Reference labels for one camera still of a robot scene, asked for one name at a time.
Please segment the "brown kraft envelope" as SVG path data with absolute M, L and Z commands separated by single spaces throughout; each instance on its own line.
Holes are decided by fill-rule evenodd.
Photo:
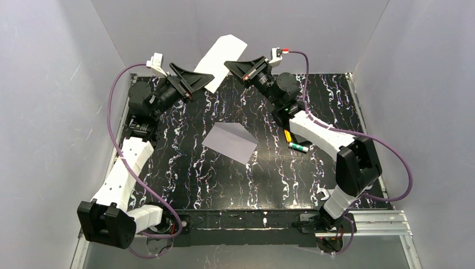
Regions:
M 217 39 L 194 69 L 194 72 L 214 76 L 214 79 L 205 86 L 206 90 L 213 94 L 217 91 L 229 73 L 224 63 L 226 61 L 237 61 L 247 46 L 247 43 L 231 34 Z

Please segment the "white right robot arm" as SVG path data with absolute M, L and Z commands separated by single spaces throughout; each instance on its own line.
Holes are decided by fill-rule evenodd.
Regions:
M 336 187 L 319 210 L 321 224 L 334 224 L 350 205 L 382 174 L 372 139 L 359 133 L 331 131 L 305 111 L 297 97 L 300 86 L 295 75 L 274 77 L 270 61 L 262 56 L 252 61 L 226 61 L 225 67 L 246 86 L 254 86 L 274 107 L 271 115 L 278 126 L 325 151 L 336 162 Z

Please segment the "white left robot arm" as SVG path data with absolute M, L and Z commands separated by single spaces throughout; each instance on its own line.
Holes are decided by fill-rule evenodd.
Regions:
M 151 203 L 129 210 L 128 201 L 139 179 L 144 164 L 149 160 L 158 142 L 158 121 L 161 114 L 179 101 L 194 100 L 213 79 L 209 73 L 187 71 L 170 64 L 173 75 L 162 74 L 155 87 L 139 81 L 128 90 L 128 111 L 132 117 L 122 144 L 113 131 L 109 132 L 118 158 L 103 185 L 90 201 L 82 201 L 77 209 L 85 239 L 127 249 L 136 234 L 168 224 L 164 234 L 151 234 L 154 239 L 172 239 L 178 235 L 181 220 L 165 201 Z

